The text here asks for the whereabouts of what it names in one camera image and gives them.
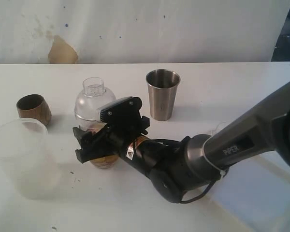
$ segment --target robotic arm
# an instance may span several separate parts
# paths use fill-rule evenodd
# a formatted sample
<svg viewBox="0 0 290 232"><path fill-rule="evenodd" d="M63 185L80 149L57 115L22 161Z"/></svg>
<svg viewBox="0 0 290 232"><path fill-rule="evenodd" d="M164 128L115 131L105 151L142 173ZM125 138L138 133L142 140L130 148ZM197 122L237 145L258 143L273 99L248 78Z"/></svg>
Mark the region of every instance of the robotic arm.
<svg viewBox="0 0 290 232"><path fill-rule="evenodd" d="M141 107L138 97L122 98L100 109L106 125L98 133L74 128L81 146L77 159L84 163L118 154L172 203L203 197L232 165L263 152L276 150L290 166L290 82L212 137L151 140L144 136L149 118L140 116ZM187 191L204 185L201 195L182 200Z"/></svg>

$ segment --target stainless steel cup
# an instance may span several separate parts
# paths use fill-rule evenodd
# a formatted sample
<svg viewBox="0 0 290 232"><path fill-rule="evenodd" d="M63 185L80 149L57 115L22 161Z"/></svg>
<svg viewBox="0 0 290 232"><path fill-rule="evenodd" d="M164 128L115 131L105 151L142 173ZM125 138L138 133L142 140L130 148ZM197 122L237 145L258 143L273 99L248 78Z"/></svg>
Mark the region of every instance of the stainless steel cup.
<svg viewBox="0 0 290 232"><path fill-rule="evenodd" d="M172 116L180 76L170 70L157 69L146 75L149 93L150 115L158 121Z"/></svg>

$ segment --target wooden cup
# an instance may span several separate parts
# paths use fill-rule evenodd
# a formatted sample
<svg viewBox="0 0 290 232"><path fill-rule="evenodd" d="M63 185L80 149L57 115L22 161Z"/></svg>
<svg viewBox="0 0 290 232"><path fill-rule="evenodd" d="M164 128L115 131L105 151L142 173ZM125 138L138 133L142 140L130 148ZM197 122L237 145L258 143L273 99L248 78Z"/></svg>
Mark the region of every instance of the wooden cup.
<svg viewBox="0 0 290 232"><path fill-rule="evenodd" d="M43 96L31 94L22 97L16 104L20 118L35 118L45 126L50 122L52 114Z"/></svg>

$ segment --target white backdrop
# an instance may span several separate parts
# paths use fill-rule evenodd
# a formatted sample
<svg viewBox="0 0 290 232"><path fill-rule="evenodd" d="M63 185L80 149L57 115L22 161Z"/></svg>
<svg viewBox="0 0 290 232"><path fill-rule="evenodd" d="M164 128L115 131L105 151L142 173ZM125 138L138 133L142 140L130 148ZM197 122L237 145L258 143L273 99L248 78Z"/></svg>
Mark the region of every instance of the white backdrop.
<svg viewBox="0 0 290 232"><path fill-rule="evenodd" d="M290 0L0 0L0 63L269 61Z"/></svg>

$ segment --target clear plastic container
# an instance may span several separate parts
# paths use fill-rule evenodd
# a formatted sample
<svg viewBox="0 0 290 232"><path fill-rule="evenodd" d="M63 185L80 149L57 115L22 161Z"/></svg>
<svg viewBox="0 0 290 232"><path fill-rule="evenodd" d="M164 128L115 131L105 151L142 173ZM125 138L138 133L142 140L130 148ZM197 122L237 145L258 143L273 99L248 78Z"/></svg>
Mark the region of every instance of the clear plastic container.
<svg viewBox="0 0 290 232"><path fill-rule="evenodd" d="M33 118L20 118L0 127L0 165L15 188L30 199L49 193L60 177L46 148L46 136L46 127Z"/></svg>
<svg viewBox="0 0 290 232"><path fill-rule="evenodd" d="M98 132L105 124L100 123L97 109L116 99L114 93L104 86L101 78L91 77L83 81L83 90L77 95L75 102L75 118L79 128L83 131ZM91 160L98 168L109 168L118 155Z"/></svg>

